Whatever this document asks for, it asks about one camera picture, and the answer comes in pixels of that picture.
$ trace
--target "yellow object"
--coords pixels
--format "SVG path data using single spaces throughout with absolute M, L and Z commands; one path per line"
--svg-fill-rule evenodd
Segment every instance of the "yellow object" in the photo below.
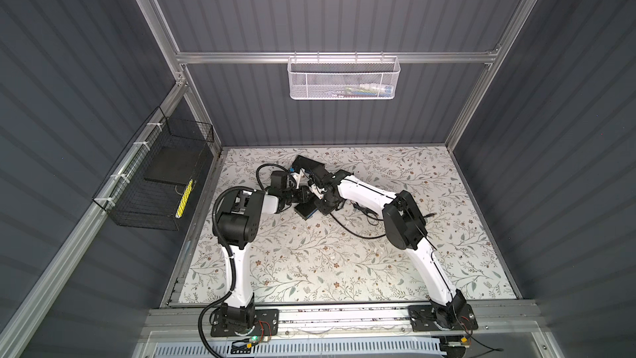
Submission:
M 192 179 L 187 183 L 186 189 L 183 191 L 183 196 L 181 196 L 181 202 L 179 203 L 179 209 L 177 209 L 177 218 L 180 219 L 183 215 L 183 211 L 186 210 L 187 199 L 192 192 Z

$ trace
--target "gray wall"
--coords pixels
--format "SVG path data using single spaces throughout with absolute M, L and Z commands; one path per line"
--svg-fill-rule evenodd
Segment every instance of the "gray wall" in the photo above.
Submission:
M 636 0 L 541 0 L 455 152 L 569 357 L 633 356 Z
M 482 64 L 402 65 L 394 99 L 290 98 L 285 65 L 190 65 L 224 146 L 443 143 Z
M 485 51 L 519 0 L 158 0 L 181 51 Z M 482 65 L 402 65 L 396 98 L 290 99 L 282 65 L 192 65 L 225 146 L 444 142 Z
M 0 63 L 2 329 L 174 80 L 134 0 L 0 0 Z M 106 224 L 25 356 L 122 356 L 182 237 Z

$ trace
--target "black mounting plate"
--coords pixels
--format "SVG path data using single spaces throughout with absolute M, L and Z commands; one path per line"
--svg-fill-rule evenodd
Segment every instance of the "black mounting plate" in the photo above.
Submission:
M 259 321 L 267 322 L 270 324 L 270 329 L 267 325 L 263 326 L 263 336 L 275 336 L 278 333 L 278 319 L 279 319 L 279 311 L 278 310 L 255 310 L 255 320 L 254 320 L 254 328 L 248 334 L 242 334 L 241 337 L 249 337 L 249 336 L 260 336 L 261 335 L 261 326 L 258 324 Z M 234 332 L 230 331 L 225 325 L 225 322 L 221 316 L 221 309 L 217 308 L 212 313 L 212 330 L 210 332 L 211 337 L 233 337 L 239 336 Z
M 435 314 L 433 313 L 433 306 L 431 305 L 408 306 L 408 316 L 411 319 L 413 332 L 432 332 L 437 330 L 464 331 L 464 328 L 462 328 L 460 324 L 456 324 L 451 329 L 440 328 L 435 322 Z M 473 308 L 470 305 L 466 304 L 464 308 L 457 313 L 457 317 L 462 321 L 468 331 L 479 328 L 477 318 L 475 318 Z

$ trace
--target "floral tabletop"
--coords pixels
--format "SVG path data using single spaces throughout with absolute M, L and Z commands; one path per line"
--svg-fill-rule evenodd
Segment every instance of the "floral tabletop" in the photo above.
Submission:
M 258 187 L 254 172 L 260 164 L 288 167 L 299 154 L 388 191 L 406 189 L 422 214 L 437 213 L 428 219 L 428 238 L 467 299 L 516 298 L 445 147 L 230 149 L 214 198 L 231 186 Z M 273 170 L 261 171 L 263 185 L 269 185 Z M 358 234 L 384 233 L 382 223 L 368 221 L 350 202 L 334 214 Z M 386 238 L 356 238 L 318 211 L 307 221 L 293 209 L 262 215 L 250 269 L 257 301 L 401 301 L 427 295 L 409 258 Z M 179 301 L 207 303 L 225 290 L 223 254 L 209 214 Z

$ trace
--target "robotic arm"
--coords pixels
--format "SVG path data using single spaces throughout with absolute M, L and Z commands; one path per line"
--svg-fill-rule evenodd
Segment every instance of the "robotic arm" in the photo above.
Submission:
M 288 177 L 296 181 L 295 188 L 288 187 Z M 308 179 L 306 186 L 300 186 L 303 177 Z M 232 276 L 230 257 L 236 267 L 235 289 L 220 309 L 228 330 L 243 332 L 254 325 L 249 250 L 258 232 L 261 213 L 279 213 L 292 203 L 298 203 L 294 209 L 305 219 L 317 210 L 327 215 L 346 200 L 381 213 L 387 239 L 405 251 L 427 286 L 432 306 L 429 319 L 441 329 L 452 329 L 458 324 L 458 318 L 470 309 L 462 292 L 455 288 L 435 257 L 434 247 L 426 239 L 425 217 L 408 191 L 385 191 L 345 170 L 330 173 L 324 164 L 302 155 L 296 157 L 289 173 L 274 171 L 272 185 L 266 190 L 267 193 L 247 189 L 231 193 L 218 210 L 218 231 L 232 251 L 230 256 L 223 249 L 228 277 Z

